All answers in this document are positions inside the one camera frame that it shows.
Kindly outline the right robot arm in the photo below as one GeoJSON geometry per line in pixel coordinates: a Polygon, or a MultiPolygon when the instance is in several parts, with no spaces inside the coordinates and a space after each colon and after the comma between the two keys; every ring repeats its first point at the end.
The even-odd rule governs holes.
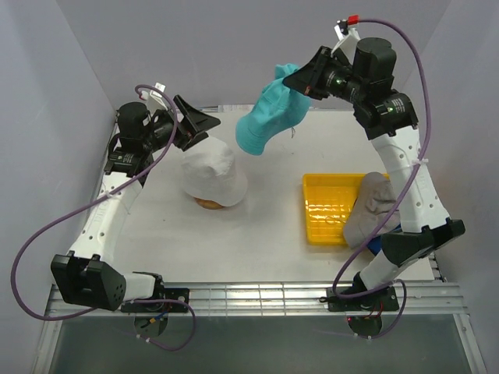
{"type": "Polygon", "coordinates": [[[465,233],[463,221],[451,219],[434,188],[412,102],[392,87],[396,59],[389,41],[368,37],[357,42],[353,60],[340,49],[321,47],[283,80],[286,87],[313,99],[334,96],[352,104],[398,197],[400,229],[381,235],[380,252],[339,294],[361,309],[377,304],[380,291],[407,267],[465,233]]]}

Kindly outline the white bucket hat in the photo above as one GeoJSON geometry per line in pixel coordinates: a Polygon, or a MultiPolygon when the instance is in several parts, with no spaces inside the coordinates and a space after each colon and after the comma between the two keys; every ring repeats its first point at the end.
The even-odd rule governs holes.
{"type": "Polygon", "coordinates": [[[240,203],[248,181],[225,142],[210,136],[182,155],[182,189],[193,198],[223,207],[240,203]]]}

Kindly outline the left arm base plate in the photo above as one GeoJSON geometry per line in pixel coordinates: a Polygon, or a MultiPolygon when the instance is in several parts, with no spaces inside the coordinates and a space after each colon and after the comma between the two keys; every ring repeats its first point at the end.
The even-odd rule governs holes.
{"type": "Polygon", "coordinates": [[[160,286],[149,300],[168,299],[169,302],[139,303],[129,301],[120,307],[121,312],[161,314],[162,312],[188,312],[188,309],[179,302],[189,303],[190,289],[165,288],[160,286]]]}

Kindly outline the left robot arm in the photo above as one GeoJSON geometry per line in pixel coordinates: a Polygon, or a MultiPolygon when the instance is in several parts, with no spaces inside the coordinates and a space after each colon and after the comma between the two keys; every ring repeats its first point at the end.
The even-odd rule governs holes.
{"type": "Polygon", "coordinates": [[[73,305],[117,310],[138,300],[148,311],[165,303],[162,277],[147,272],[120,274],[114,253],[126,217],[141,193],[154,163],[153,154],[175,146],[186,151],[208,137],[220,120],[190,106],[179,95],[173,99],[183,118],[157,97],[129,102],[117,113],[117,133],[108,145],[108,159],[98,194],[87,222],[65,255],[51,261],[51,272],[62,299],[73,305]]]}

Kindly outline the teal bucket hat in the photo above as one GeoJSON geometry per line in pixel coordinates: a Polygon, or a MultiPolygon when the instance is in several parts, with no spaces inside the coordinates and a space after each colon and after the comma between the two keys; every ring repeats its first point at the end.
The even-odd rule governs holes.
{"type": "Polygon", "coordinates": [[[310,99],[284,85],[284,78],[297,72],[295,64],[276,65],[274,80],[267,84],[249,114],[243,115],[235,128],[239,148],[260,156],[269,140],[298,125],[310,108],[310,99]]]}

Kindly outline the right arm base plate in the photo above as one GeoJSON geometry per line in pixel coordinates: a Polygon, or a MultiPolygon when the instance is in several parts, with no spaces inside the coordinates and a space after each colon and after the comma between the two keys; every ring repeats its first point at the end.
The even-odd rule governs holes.
{"type": "Polygon", "coordinates": [[[396,312],[399,310],[398,298],[393,286],[357,298],[339,298],[332,288],[327,288],[326,294],[319,297],[319,302],[325,303],[329,312],[379,312],[380,310],[396,312]]]}

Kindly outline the grey bucket hat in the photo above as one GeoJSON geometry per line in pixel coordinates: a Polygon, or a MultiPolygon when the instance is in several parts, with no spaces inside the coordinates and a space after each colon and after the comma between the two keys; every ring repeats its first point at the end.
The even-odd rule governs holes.
{"type": "Polygon", "coordinates": [[[383,221],[395,204],[391,182],[378,172],[366,174],[358,196],[343,227],[343,236],[351,249],[358,248],[374,228],[383,221]]]}

